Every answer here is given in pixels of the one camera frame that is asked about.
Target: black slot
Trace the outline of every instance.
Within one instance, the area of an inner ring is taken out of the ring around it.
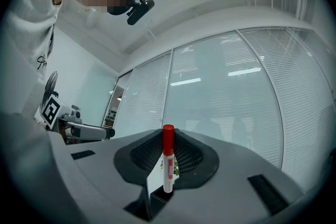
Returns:
[[[81,152],[77,152],[77,153],[72,153],[72,158],[73,159],[82,159],[84,157],[88,157],[91,155],[94,155],[95,153],[93,151],[81,151]]]
[[[282,198],[281,194],[278,193],[263,175],[248,177],[247,180],[253,186],[272,216],[288,206],[288,203]]]

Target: red marker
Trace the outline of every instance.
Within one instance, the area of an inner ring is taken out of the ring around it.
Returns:
[[[165,125],[162,130],[163,138],[163,190],[173,191],[174,175],[174,126]]]

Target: ceiling light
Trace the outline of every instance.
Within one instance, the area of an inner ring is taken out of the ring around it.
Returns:
[[[248,73],[253,73],[253,72],[259,72],[260,70],[261,70],[261,67],[252,68],[252,69],[245,69],[245,70],[235,71],[235,72],[230,72],[229,73],[229,77],[230,76],[240,75],[240,74],[248,74]]]
[[[184,81],[180,81],[180,82],[174,82],[174,83],[170,83],[171,86],[176,86],[176,85],[183,85],[183,84],[188,84],[188,83],[193,83],[193,82],[198,82],[201,81],[200,78],[198,79],[189,79],[189,80],[184,80]]]

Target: person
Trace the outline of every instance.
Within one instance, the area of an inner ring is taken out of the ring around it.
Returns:
[[[34,119],[44,94],[54,25],[63,1],[12,0],[7,8],[0,24],[0,112]],[[76,1],[119,15],[135,0]]]

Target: fan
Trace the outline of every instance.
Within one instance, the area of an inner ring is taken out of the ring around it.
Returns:
[[[40,114],[42,114],[43,108],[45,107],[49,97],[52,94],[55,95],[58,98],[58,93],[54,91],[57,78],[58,78],[58,74],[57,74],[57,71],[55,71],[51,74],[50,78],[48,79],[48,82],[47,82],[46,87],[45,87],[43,99],[42,99],[42,102],[41,102],[41,105],[40,105]]]

